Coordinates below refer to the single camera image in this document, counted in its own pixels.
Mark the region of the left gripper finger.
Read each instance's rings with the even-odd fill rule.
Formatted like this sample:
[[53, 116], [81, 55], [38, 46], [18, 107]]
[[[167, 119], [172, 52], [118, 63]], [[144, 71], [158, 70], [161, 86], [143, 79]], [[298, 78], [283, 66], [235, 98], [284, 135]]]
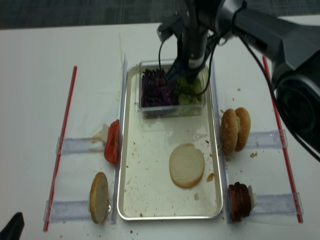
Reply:
[[25, 226], [22, 212], [17, 212], [0, 231], [0, 240], [19, 240]]

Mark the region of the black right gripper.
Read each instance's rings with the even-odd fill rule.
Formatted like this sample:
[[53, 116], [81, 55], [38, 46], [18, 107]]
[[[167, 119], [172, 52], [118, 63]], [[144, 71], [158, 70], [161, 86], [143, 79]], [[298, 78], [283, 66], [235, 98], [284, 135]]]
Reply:
[[187, 70], [199, 69], [206, 62], [208, 29], [202, 26], [196, 10], [179, 10], [182, 19], [181, 60], [176, 59], [165, 74], [166, 81], [176, 81]]

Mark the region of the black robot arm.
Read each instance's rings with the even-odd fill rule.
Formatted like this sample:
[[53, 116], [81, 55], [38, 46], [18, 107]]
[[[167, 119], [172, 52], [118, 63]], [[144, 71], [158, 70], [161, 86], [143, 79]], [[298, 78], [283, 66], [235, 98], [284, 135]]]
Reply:
[[271, 97], [287, 129], [313, 157], [320, 151], [320, 29], [250, 9], [243, 0], [184, 0], [157, 28], [164, 42], [177, 39], [177, 57], [161, 78], [173, 87], [194, 82], [221, 39], [238, 36], [248, 50], [272, 60]]

